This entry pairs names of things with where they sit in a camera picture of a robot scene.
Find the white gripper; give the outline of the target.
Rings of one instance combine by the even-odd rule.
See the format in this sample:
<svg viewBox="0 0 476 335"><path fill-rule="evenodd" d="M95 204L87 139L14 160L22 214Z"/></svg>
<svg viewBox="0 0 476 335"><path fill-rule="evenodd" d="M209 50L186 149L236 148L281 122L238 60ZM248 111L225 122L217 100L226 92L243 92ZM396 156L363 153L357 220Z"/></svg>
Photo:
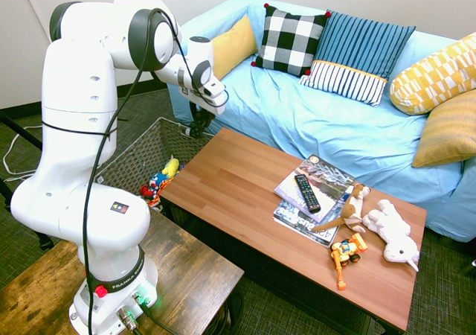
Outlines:
<svg viewBox="0 0 476 335"><path fill-rule="evenodd" d="M215 115L220 115L225 111L226 93L223 86L211 89L202 87L199 91L180 87L179 91L183 97L190 101L190 112L195 125L200 123L200 107L203 108L202 124L204 127L209 127L211 121L216 117Z"/></svg>

